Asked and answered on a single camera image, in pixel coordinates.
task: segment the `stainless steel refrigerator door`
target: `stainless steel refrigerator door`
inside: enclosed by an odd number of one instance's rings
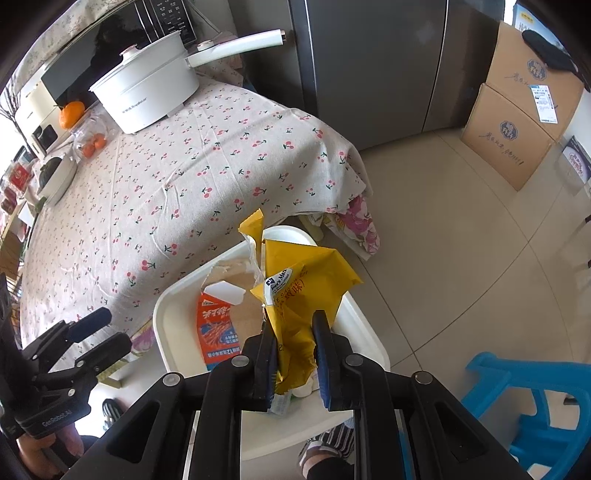
[[[310,113],[360,150],[422,131],[446,0],[291,0],[291,11]]]
[[[229,0],[238,35],[280,28],[287,41],[279,48],[243,53],[246,76],[256,91],[285,106],[305,109],[300,62],[288,0]]]
[[[491,66],[504,9],[504,0],[449,0],[441,62],[423,131],[466,125]]]

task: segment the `white plastic tray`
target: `white plastic tray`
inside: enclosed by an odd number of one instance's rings
[[[287,225],[270,227],[264,230],[263,237],[315,245],[307,233]],[[216,262],[242,257],[248,257],[246,242],[238,244],[182,278],[167,288],[158,299],[154,307],[153,325],[167,371],[179,372],[184,377],[207,371],[195,328],[197,294]],[[343,296],[333,331],[345,335],[351,342],[353,351],[371,358],[389,371],[390,361],[384,346],[349,293]],[[292,397],[289,411],[282,417],[243,412],[242,460],[250,460],[305,442],[350,416],[351,412],[348,411],[328,412],[322,405],[319,391],[306,398]]]

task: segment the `torn yellow packaging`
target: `torn yellow packaging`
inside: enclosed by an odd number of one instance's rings
[[[259,235],[258,225],[262,233],[262,216],[257,215],[239,231]],[[259,238],[254,238],[257,246]],[[335,249],[276,240],[265,240],[265,275],[251,291],[263,302],[277,337],[275,392],[283,394],[304,385],[316,367],[312,314],[324,310],[332,327],[342,296],[361,280]]]

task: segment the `blue plastic stool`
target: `blue plastic stool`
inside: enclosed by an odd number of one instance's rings
[[[550,467],[544,480],[562,480],[591,438],[591,365],[573,362],[527,362],[497,358],[490,352],[476,355],[466,366],[478,372],[479,382],[462,399],[462,404],[479,418],[507,387],[529,388],[534,396],[535,415],[521,415],[519,432],[509,453],[524,469],[539,463]],[[548,400],[544,390],[572,395],[579,403],[576,430],[550,426]]]

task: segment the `cherry print tablecloth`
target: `cherry print tablecloth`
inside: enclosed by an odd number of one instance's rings
[[[360,254],[379,247],[353,145],[302,111],[201,81],[172,118],[119,134],[81,162],[61,201],[38,218],[24,267],[23,344],[61,319],[102,306],[113,314],[58,368],[114,331],[135,334],[136,351],[149,348],[158,296],[241,241],[238,225],[258,208],[267,226],[315,214]]]

